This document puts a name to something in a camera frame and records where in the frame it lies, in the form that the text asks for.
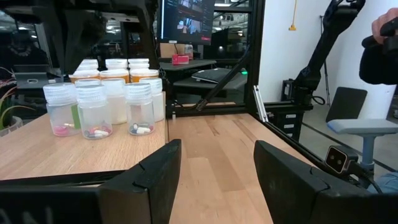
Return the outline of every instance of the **chair seat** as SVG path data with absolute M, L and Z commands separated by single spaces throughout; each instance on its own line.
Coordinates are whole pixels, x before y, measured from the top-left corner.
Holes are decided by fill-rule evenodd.
M 335 119 L 328 127 L 337 134 L 383 136 L 398 133 L 398 125 L 385 119 Z

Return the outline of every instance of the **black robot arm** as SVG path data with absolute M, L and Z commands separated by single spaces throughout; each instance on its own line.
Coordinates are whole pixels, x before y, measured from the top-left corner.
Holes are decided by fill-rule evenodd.
M 362 10 L 366 0 L 332 0 L 323 18 L 324 31 L 308 65 L 301 70 L 294 81 L 294 101 L 296 104 L 309 105 L 312 93 L 321 79 L 320 70 L 335 44 L 338 36 L 344 32 Z

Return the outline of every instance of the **black sleeve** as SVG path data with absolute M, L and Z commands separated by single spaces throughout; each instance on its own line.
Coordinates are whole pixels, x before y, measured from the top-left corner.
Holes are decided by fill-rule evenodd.
M 398 84 L 397 55 L 383 54 L 383 46 L 364 50 L 359 69 L 361 79 L 369 84 Z

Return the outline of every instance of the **clear plastic jar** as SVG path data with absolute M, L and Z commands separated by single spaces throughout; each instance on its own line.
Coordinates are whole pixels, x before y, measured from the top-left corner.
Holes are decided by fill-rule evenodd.
M 101 80 L 99 80 L 97 78 L 85 78 L 85 79 L 75 81 L 76 87 L 87 86 L 87 85 L 100 85 L 100 84 L 101 84 Z
M 129 68 L 130 70 L 134 70 L 134 69 L 149 69 L 149 64 L 148 63 L 135 63 L 135 64 L 129 64 Z
M 162 79 L 161 78 L 141 78 L 140 83 L 149 83 L 152 91 L 152 101 L 154 104 L 154 118 L 155 122 L 164 119 L 164 99 L 162 93 Z
M 129 58 L 129 63 L 130 64 L 149 63 L 149 59 L 148 58 Z
M 111 110 L 105 86 L 80 86 L 77 101 L 81 131 L 87 139 L 103 139 L 112 134 Z
M 154 107 L 150 84 L 130 83 L 124 86 L 129 132 L 142 136 L 155 129 Z
M 72 83 L 43 86 L 52 132 L 56 136 L 71 136 L 80 132 L 76 89 Z
M 98 61 L 96 59 L 84 59 L 79 67 L 77 67 L 76 71 L 84 71 L 84 70 L 97 70 L 98 69 Z
M 105 65 L 108 70 L 127 69 L 127 59 L 123 59 L 123 58 L 106 59 Z
M 112 124 L 123 124 L 127 121 L 126 99 L 124 97 L 124 85 L 122 78 L 109 78 L 102 80 L 105 86 L 106 97 L 111 108 Z

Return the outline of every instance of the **plastic jar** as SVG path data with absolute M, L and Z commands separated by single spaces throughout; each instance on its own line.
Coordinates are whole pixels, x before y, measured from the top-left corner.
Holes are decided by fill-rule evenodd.
M 162 93 L 162 79 L 161 78 L 141 78 L 140 83 L 149 83 L 152 91 L 152 101 L 154 104 L 154 118 L 155 122 L 164 119 L 164 101 Z
M 102 85 L 105 86 L 109 107 L 111 108 L 112 124 L 123 124 L 127 121 L 126 99 L 123 91 L 125 84 L 126 82 L 123 78 L 102 80 Z
M 79 67 L 76 68 L 76 71 L 84 71 L 84 70 L 97 70 L 98 69 L 98 62 L 88 62 L 88 63 L 81 63 Z
M 71 136 L 80 132 L 76 89 L 72 83 L 43 86 L 52 132 L 56 136 Z
M 149 69 L 149 64 L 148 63 L 134 63 L 134 64 L 129 64 L 129 68 L 130 68 L 130 70 L 142 69 L 142 68 Z
M 85 79 L 80 79 L 75 81 L 75 86 L 87 86 L 87 85 L 100 85 L 101 80 L 97 78 L 85 78 Z
M 130 64 L 149 63 L 148 58 L 129 58 Z
M 123 59 L 123 58 L 106 59 L 105 65 L 108 70 L 127 69 L 127 59 Z
M 122 78 L 129 83 L 129 71 L 127 69 L 105 70 L 99 73 L 102 80 L 107 78 Z
M 134 69 L 130 70 L 131 82 L 139 82 L 141 78 L 157 78 L 159 77 L 159 71 L 153 69 Z
M 130 83 L 124 86 L 129 132 L 142 136 L 155 129 L 154 107 L 150 84 Z
M 77 101 L 81 131 L 87 139 L 103 139 L 112 134 L 111 110 L 105 86 L 80 86 Z
M 69 75 L 70 81 L 75 83 L 76 80 L 84 78 L 100 79 L 100 72 L 98 70 L 77 70 L 73 75 Z

